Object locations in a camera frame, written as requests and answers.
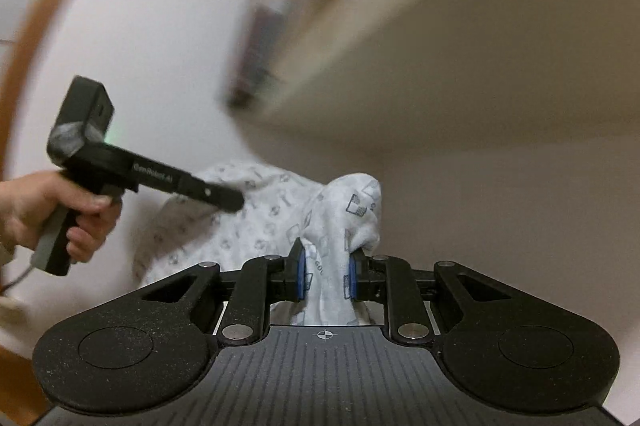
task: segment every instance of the brown surface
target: brown surface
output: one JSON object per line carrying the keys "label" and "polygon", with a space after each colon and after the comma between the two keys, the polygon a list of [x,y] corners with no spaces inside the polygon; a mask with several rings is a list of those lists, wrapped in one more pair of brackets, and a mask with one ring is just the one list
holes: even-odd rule
{"label": "brown surface", "polygon": [[49,407],[31,371],[31,361],[0,346],[0,410],[18,426],[34,422]]}
{"label": "brown surface", "polygon": [[[49,24],[64,0],[36,0],[22,26],[0,82],[0,180],[10,147],[10,138],[20,97],[28,80],[31,63]],[[47,409],[31,370],[31,361],[0,346],[0,411],[19,426],[35,421]]]}

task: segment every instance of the human hand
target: human hand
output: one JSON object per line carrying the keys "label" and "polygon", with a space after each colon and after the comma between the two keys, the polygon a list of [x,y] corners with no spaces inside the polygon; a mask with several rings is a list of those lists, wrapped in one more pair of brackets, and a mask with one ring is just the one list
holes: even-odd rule
{"label": "human hand", "polygon": [[40,171],[0,183],[0,238],[7,249],[34,250],[42,226],[58,204],[80,213],[66,237],[66,252],[86,262],[104,244],[120,216],[122,204],[98,196],[66,179],[59,171]]}

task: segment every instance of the black handheld device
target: black handheld device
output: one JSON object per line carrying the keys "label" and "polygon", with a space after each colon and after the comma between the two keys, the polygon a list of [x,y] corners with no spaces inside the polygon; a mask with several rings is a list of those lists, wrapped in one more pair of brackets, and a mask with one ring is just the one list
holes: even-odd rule
{"label": "black handheld device", "polygon": [[53,326],[33,352],[54,404],[38,426],[622,426],[602,407],[618,348],[584,317],[452,261],[358,250],[344,296],[384,305],[383,326],[271,326],[308,280],[297,240]]}
{"label": "black handheld device", "polygon": [[[76,76],[47,141],[49,158],[65,170],[70,180],[93,193],[116,199],[125,189],[137,191],[143,185],[165,193],[179,193],[224,211],[242,209],[244,197],[236,189],[206,183],[186,171],[105,143],[112,116],[113,104],[104,86]],[[56,276],[68,273],[66,231],[75,225],[77,216],[67,207],[56,208],[44,224],[31,265]]]}

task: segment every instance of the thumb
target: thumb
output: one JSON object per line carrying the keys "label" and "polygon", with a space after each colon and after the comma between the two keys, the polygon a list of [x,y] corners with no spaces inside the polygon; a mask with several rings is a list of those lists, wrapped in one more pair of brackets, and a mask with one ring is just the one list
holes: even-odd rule
{"label": "thumb", "polygon": [[62,175],[55,175],[50,189],[52,198],[81,213],[100,213],[111,205],[111,197],[94,195]]}

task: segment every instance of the black cable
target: black cable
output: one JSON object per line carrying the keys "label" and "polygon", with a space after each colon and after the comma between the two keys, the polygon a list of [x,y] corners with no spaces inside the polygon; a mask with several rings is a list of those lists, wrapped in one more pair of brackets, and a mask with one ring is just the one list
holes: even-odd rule
{"label": "black cable", "polygon": [[13,281],[10,281],[7,285],[3,285],[2,288],[0,288],[0,296],[3,295],[6,291],[8,291],[11,287],[15,287],[18,283],[20,283],[22,280],[24,280],[25,278],[27,278],[27,276],[31,273],[31,271],[33,270],[33,266],[28,266],[24,271],[22,271],[22,273],[20,274],[20,276],[18,276],[18,278],[16,278]]}

